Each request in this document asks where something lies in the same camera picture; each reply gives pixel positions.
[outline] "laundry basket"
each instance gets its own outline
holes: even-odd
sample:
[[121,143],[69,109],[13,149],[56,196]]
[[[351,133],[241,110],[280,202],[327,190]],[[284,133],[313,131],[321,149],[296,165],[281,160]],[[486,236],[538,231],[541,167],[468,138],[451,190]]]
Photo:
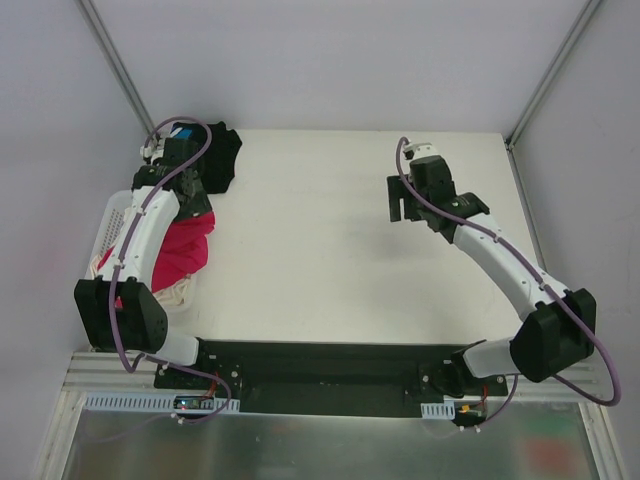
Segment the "laundry basket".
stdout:
[[[131,206],[132,201],[133,194],[130,190],[123,190],[121,192],[114,193],[111,198],[109,198],[102,221],[100,222],[100,228],[98,228],[96,241],[94,242],[93,249],[91,250],[89,262],[91,262],[96,255],[100,255],[101,257],[104,256],[109,247],[113,245],[120,233],[122,225],[124,224],[124,211]],[[182,305],[163,305],[163,308],[167,313],[182,313],[189,309],[193,302],[193,297],[195,296],[196,276],[196,274],[191,275],[191,281],[185,291],[184,302]],[[87,267],[85,278],[92,278],[91,266]]]

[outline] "black cloth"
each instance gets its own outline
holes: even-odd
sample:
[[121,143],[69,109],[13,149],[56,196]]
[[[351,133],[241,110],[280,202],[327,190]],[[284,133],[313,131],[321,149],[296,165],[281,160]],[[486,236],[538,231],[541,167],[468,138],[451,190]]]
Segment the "black cloth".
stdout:
[[[208,124],[208,126],[213,138],[211,145],[198,162],[198,165],[204,165],[203,171],[200,172],[202,186],[208,194],[225,193],[235,177],[236,156],[242,146],[242,140],[235,130],[227,130],[224,122]],[[207,140],[207,132],[198,124],[176,123],[175,127],[191,130],[189,139],[200,147]]]

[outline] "white wall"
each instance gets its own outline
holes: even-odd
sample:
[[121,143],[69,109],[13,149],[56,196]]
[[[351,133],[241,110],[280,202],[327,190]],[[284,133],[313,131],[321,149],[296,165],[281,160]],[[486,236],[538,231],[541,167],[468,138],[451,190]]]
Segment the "white wall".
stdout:
[[585,0],[95,0],[151,116],[509,133]]
[[73,302],[142,131],[71,0],[0,15],[0,477],[30,478],[71,352]]
[[640,478],[640,2],[605,2],[516,147],[549,268],[599,303],[617,361],[610,410]]

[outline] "white table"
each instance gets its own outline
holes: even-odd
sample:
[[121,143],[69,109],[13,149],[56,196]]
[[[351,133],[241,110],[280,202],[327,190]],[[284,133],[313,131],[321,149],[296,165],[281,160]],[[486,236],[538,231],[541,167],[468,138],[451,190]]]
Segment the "white table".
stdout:
[[520,249],[533,245],[502,137],[411,132],[240,131],[229,191],[191,310],[207,339],[467,344],[513,335],[500,290],[425,222],[389,222],[398,138],[430,141],[459,193],[476,193]]

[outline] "red cloth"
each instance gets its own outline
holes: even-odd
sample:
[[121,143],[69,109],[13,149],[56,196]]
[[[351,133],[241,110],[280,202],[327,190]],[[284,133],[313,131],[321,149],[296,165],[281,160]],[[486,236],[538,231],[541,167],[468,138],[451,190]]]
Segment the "red cloth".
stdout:
[[[209,248],[205,235],[213,231],[215,223],[215,215],[209,212],[169,226],[153,269],[152,293],[170,287],[207,264]],[[112,250],[113,247],[104,254],[98,269],[105,264]]]

